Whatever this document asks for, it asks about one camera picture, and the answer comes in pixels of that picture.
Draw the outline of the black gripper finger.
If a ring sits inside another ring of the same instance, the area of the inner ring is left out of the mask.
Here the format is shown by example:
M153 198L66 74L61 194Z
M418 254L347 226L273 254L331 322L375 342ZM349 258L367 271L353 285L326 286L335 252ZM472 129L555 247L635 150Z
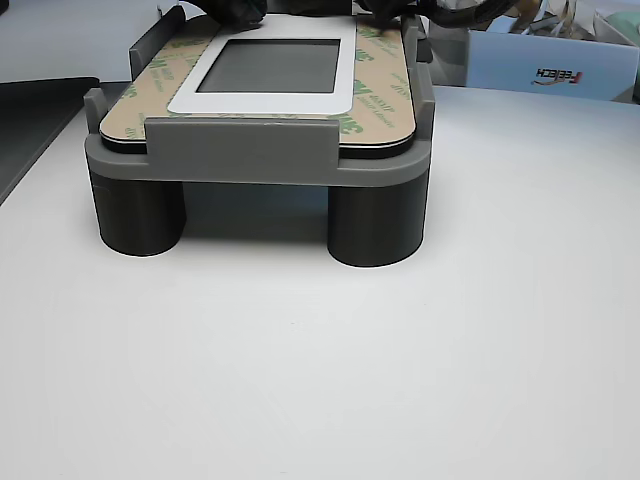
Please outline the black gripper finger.
M197 7L217 23L234 23L234 2L229 0L198 0Z
M268 11L266 0L235 0L232 4L234 22L237 24L258 24Z
M398 2L392 0L355 0L354 3L370 14L368 24L381 32L394 26L400 9Z

